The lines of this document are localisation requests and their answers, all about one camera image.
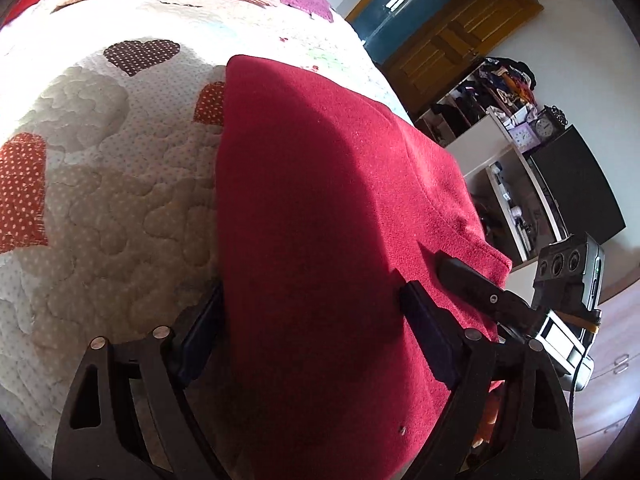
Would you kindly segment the purple alarm clock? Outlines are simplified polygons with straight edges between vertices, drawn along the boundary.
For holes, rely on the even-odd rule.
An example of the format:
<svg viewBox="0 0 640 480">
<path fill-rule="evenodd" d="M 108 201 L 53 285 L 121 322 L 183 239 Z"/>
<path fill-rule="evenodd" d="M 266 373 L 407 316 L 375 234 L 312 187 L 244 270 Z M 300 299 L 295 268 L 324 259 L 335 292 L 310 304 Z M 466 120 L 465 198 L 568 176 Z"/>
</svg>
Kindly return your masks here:
<svg viewBox="0 0 640 480">
<path fill-rule="evenodd" d="M 509 134 L 521 154 L 525 154 L 540 145 L 540 139 L 527 122 L 510 129 Z"/>
</svg>

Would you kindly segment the dark red fleece garment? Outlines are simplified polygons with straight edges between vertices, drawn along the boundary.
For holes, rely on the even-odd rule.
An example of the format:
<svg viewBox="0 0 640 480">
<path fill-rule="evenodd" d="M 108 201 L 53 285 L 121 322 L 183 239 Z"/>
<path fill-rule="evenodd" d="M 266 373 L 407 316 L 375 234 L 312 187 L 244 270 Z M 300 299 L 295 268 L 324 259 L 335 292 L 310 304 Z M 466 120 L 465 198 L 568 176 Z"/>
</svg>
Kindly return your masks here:
<svg viewBox="0 0 640 480">
<path fill-rule="evenodd" d="M 456 160 L 382 103 L 288 64 L 226 68 L 216 160 L 228 338 L 203 426 L 235 479 L 389 479 L 430 435 L 449 393 L 398 306 L 418 281 L 449 297 L 446 252 L 503 285 Z"/>
</svg>

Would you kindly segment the wooden door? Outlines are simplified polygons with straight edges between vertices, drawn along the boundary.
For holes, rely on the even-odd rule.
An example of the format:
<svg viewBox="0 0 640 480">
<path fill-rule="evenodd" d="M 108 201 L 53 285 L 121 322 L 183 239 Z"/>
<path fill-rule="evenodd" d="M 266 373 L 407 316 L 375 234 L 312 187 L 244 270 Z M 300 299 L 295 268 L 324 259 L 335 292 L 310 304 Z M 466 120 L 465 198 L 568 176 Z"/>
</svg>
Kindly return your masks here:
<svg viewBox="0 0 640 480">
<path fill-rule="evenodd" d="M 539 0 L 360 0 L 347 21 L 418 118 L 543 8 Z"/>
</svg>

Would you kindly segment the cluttered shoe rack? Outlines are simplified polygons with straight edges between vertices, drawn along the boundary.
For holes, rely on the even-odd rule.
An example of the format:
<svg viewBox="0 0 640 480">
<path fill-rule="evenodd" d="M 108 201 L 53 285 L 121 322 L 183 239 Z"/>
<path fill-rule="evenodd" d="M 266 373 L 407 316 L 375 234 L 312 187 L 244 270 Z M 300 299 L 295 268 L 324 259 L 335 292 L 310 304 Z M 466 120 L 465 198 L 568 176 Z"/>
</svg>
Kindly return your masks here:
<svg viewBox="0 0 640 480">
<path fill-rule="evenodd" d="M 414 125 L 443 148 L 488 115 L 510 130 L 535 115 L 536 84 L 524 62 L 488 56 L 427 107 Z"/>
</svg>

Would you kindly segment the heart patterned quilt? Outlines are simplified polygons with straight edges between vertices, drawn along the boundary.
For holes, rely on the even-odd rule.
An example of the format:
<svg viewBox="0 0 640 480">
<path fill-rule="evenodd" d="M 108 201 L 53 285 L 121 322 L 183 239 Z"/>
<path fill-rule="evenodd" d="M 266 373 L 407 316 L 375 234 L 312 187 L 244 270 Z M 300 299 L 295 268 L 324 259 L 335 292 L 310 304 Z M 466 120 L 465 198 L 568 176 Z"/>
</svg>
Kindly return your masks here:
<svg viewBox="0 0 640 480">
<path fill-rule="evenodd" d="M 42 143 L 44 237 L 1 255 L 1 415 L 43 472 L 89 341 L 171 323 L 215 275 L 221 128 L 198 107 L 237 54 L 404 112 L 339 16 L 240 0 L 85 0 L 39 3 L 2 29 L 1 153 Z"/>
</svg>

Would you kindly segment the black television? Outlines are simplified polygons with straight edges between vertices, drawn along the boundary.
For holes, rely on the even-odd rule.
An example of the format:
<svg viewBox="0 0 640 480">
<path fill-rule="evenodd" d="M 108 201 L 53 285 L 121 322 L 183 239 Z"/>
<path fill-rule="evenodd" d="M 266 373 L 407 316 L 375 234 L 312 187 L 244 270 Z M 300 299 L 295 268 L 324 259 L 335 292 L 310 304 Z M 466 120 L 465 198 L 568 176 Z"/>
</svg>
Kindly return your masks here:
<svg viewBox="0 0 640 480">
<path fill-rule="evenodd" d="M 574 126 L 527 158 L 550 192 L 568 234 L 586 232 L 603 245 L 626 228 L 608 179 Z"/>
</svg>

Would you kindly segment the white shelf unit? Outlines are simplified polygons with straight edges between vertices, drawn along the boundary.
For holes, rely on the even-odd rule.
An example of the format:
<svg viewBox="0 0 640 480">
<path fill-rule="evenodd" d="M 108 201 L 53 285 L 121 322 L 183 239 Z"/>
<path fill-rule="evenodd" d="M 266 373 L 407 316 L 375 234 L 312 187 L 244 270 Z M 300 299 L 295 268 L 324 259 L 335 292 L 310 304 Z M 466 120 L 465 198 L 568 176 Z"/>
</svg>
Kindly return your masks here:
<svg viewBox="0 0 640 480">
<path fill-rule="evenodd" d="M 488 242 L 512 262 L 506 288 L 532 300 L 540 252 L 567 238 L 544 180 L 494 114 L 448 144 L 447 151 L 484 218 Z"/>
</svg>

